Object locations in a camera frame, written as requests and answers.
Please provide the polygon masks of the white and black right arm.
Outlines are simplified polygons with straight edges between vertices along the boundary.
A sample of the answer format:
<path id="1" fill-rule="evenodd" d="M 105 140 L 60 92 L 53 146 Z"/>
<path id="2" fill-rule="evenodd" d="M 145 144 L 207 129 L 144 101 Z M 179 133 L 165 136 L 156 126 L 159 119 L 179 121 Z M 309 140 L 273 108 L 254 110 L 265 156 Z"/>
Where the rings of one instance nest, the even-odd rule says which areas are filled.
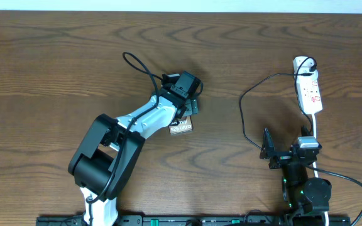
<path id="1" fill-rule="evenodd" d="M 329 211 L 331 183 L 310 178 L 307 173 L 321 149 L 317 139 L 303 127 L 302 135 L 288 151 L 277 151 L 269 130 L 264 129 L 260 158 L 269 160 L 271 170 L 282 170 L 283 198 L 299 215 L 322 215 Z"/>

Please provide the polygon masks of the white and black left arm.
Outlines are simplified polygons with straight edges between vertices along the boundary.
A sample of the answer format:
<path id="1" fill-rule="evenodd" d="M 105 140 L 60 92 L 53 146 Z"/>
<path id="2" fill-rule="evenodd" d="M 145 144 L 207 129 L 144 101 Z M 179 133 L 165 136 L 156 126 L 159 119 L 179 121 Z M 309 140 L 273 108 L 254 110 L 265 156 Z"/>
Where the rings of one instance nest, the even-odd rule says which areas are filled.
<path id="1" fill-rule="evenodd" d="M 189 72 L 162 76 L 148 102 L 116 118 L 97 116 L 69 162 L 84 196 L 83 225 L 113 225 L 117 197 L 127 184 L 145 141 L 184 116 L 197 113 L 203 83 Z"/>

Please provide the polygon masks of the bronze Galaxy smartphone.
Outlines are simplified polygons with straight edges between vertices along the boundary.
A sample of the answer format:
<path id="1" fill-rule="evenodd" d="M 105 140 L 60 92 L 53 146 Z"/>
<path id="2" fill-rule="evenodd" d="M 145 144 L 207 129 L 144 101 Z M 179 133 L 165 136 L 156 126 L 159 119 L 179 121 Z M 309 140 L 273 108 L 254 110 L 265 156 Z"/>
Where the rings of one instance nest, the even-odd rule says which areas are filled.
<path id="1" fill-rule="evenodd" d="M 190 116 L 185 116 L 176 122 L 169 125 L 169 132 L 171 135 L 183 134 L 193 131 L 193 124 Z"/>

